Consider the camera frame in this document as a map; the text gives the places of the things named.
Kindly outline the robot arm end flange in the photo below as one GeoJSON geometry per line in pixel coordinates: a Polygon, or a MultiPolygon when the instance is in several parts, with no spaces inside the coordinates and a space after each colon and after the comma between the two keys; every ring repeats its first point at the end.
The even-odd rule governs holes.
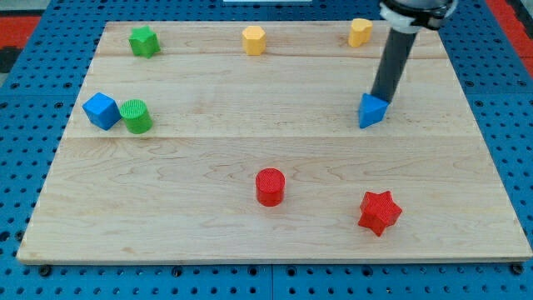
{"type": "Polygon", "coordinates": [[[458,7],[458,0],[380,0],[380,15],[400,33],[437,31],[458,7]]]}

